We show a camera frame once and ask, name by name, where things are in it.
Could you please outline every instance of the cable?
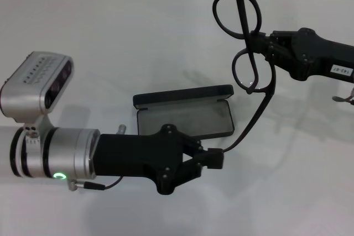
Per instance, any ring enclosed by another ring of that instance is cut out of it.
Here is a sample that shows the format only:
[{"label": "cable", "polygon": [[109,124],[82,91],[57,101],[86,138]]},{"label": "cable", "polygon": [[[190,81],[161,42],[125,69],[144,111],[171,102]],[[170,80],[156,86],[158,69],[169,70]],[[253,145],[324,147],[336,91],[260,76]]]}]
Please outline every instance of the cable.
[{"label": "cable", "polygon": [[115,182],[112,183],[111,185],[106,186],[106,187],[105,187],[105,190],[110,189],[110,188],[112,188],[113,186],[119,184],[119,183],[122,181],[122,179],[123,179],[123,176],[119,177],[119,179],[118,179],[117,181],[115,181]]},{"label": "cable", "polygon": [[84,182],[84,189],[90,189],[90,190],[107,190],[112,188],[113,186],[117,185],[120,183],[120,181],[122,181],[123,176],[119,177],[119,179],[117,181],[115,181],[114,183],[112,183],[111,185],[105,186],[101,183],[95,183],[95,182]]}]

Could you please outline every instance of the black eyeglasses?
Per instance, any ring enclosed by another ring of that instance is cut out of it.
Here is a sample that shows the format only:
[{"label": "black eyeglasses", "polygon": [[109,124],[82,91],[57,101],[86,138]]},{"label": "black eyeglasses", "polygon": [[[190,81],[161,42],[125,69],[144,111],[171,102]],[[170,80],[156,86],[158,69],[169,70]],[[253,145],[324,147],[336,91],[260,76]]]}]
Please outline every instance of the black eyeglasses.
[{"label": "black eyeglasses", "polygon": [[[232,36],[232,37],[234,37],[236,39],[239,39],[239,40],[244,40],[244,42],[246,43],[246,48],[243,49],[242,51],[240,51],[235,56],[235,58],[232,61],[232,74],[233,74],[233,77],[234,77],[236,83],[242,89],[246,90],[246,92],[248,94],[251,94],[253,92],[256,92],[256,93],[264,92],[265,93],[265,97],[264,97],[262,103],[259,105],[259,107],[256,110],[254,116],[249,121],[249,123],[246,126],[246,128],[244,129],[244,131],[239,135],[237,140],[231,146],[229,146],[227,149],[224,149],[223,152],[227,152],[227,151],[233,149],[234,147],[236,147],[243,140],[243,138],[245,138],[245,136],[248,134],[248,132],[252,129],[252,127],[257,122],[258,118],[262,115],[262,113],[265,110],[266,106],[270,102],[270,99],[274,95],[276,73],[275,73],[274,62],[272,60],[273,51],[272,51],[272,49],[268,49],[268,52],[265,55],[265,58],[269,62],[269,66],[270,66],[270,69],[271,69],[271,72],[272,72],[272,79],[270,80],[270,83],[268,84],[268,86],[266,86],[264,88],[256,88],[256,86],[258,85],[258,71],[257,71],[256,62],[254,60],[254,45],[252,43],[252,37],[257,36],[259,34],[259,30],[261,29],[261,26],[262,26],[261,10],[259,9],[259,5],[258,5],[257,1],[256,0],[249,0],[250,3],[253,5],[254,9],[256,10],[256,16],[257,16],[256,28],[252,32],[249,32],[247,14],[246,14],[246,8],[245,8],[245,5],[244,5],[244,0],[236,0],[237,7],[238,7],[238,14],[240,16],[240,21],[241,21],[242,33],[233,32],[233,31],[227,29],[221,23],[218,15],[217,15],[217,11],[216,11],[217,4],[218,4],[219,1],[220,0],[214,0],[213,5],[212,5],[212,12],[213,12],[213,15],[214,15],[214,18],[215,18],[216,22],[218,23],[220,28],[223,31],[225,31],[228,35],[230,35],[230,36]],[[249,60],[251,62],[251,66],[252,66],[252,70],[253,70],[253,74],[254,74],[254,81],[249,87],[246,87],[244,84],[242,84],[242,82],[238,79],[237,73],[236,73],[236,61],[240,58],[241,55],[245,55],[245,54],[248,54],[248,56],[249,56]]]}]

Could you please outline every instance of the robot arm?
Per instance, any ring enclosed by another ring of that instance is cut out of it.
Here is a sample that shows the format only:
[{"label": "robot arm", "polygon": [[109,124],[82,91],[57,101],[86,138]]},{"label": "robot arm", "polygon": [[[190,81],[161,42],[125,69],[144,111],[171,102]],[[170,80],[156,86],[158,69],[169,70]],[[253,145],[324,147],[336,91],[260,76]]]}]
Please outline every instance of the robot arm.
[{"label": "robot arm", "polygon": [[[220,0],[214,0],[212,5],[212,11],[216,22],[228,35],[239,40],[244,40],[246,44],[246,48],[240,51],[232,62],[232,73],[235,81],[242,89],[246,90],[248,94],[253,92],[265,93],[264,100],[251,118],[251,121],[238,139],[227,149],[223,150],[224,152],[233,149],[242,141],[270,102],[275,91],[276,66],[289,72],[293,79],[299,81],[305,81],[312,75],[321,75],[354,83],[353,46],[322,39],[317,36],[313,30],[307,28],[301,28],[297,32],[274,31],[270,36],[266,36],[265,33],[260,32],[262,15],[256,0],[249,0],[253,5],[257,16],[257,24],[253,31],[249,31],[248,29],[244,0],[236,0],[242,33],[235,33],[227,29],[221,23],[217,14],[217,4],[219,1]],[[254,60],[254,53],[264,55],[272,72],[272,79],[269,85],[264,88],[256,88],[258,84],[258,71]],[[245,86],[238,79],[236,72],[236,61],[244,54],[248,54],[254,73],[254,81],[249,87]],[[351,95],[347,98],[333,97],[332,99],[337,102],[350,102],[353,104],[354,101],[351,101],[352,98],[354,98],[354,91],[352,91]]]},{"label": "robot arm", "polygon": [[[147,177],[162,195],[201,176],[203,166],[221,169],[222,149],[204,150],[201,142],[166,124],[149,136],[100,134],[97,129],[56,128],[48,118],[74,74],[68,56],[33,52],[5,82],[0,107],[24,123],[0,130],[0,174],[68,179],[69,189],[105,190],[82,182],[96,176]],[[191,157],[183,162],[183,154]]]}]

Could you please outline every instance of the white table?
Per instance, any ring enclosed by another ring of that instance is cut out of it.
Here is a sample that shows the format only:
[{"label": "white table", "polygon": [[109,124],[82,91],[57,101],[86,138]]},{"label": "white table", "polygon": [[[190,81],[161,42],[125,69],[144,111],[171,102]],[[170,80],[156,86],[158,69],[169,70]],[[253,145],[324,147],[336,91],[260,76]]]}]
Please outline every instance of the white table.
[{"label": "white table", "polygon": [[[315,29],[354,45],[353,0],[257,0],[262,31]],[[0,77],[33,50],[73,57],[76,72],[50,115],[60,127],[137,133],[135,94],[234,85],[234,136],[204,141],[225,148],[246,126],[263,95],[247,95],[231,74],[242,41],[225,34],[213,0],[0,0]],[[235,0],[220,3],[238,25]],[[269,79],[261,57],[261,83]],[[240,76],[251,73],[248,60]],[[344,236],[354,231],[354,108],[338,104],[352,85],[325,77],[292,80],[278,69],[276,95],[223,170],[170,196],[144,178],[105,191],[70,192],[58,180],[0,179],[0,235]],[[16,125],[0,116],[0,125]],[[110,183],[115,178],[100,177]]]}]

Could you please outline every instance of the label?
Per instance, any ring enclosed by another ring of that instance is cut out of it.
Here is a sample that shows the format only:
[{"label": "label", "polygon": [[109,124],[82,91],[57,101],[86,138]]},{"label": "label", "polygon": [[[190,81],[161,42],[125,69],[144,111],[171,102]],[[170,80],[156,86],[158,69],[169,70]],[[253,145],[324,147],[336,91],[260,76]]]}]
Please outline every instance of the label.
[{"label": "label", "polygon": [[340,75],[344,75],[344,76],[348,76],[350,77],[353,73],[353,69],[350,69],[348,67],[345,66],[337,66],[337,65],[333,65],[332,69],[331,69],[332,73],[335,74],[340,74]]}]

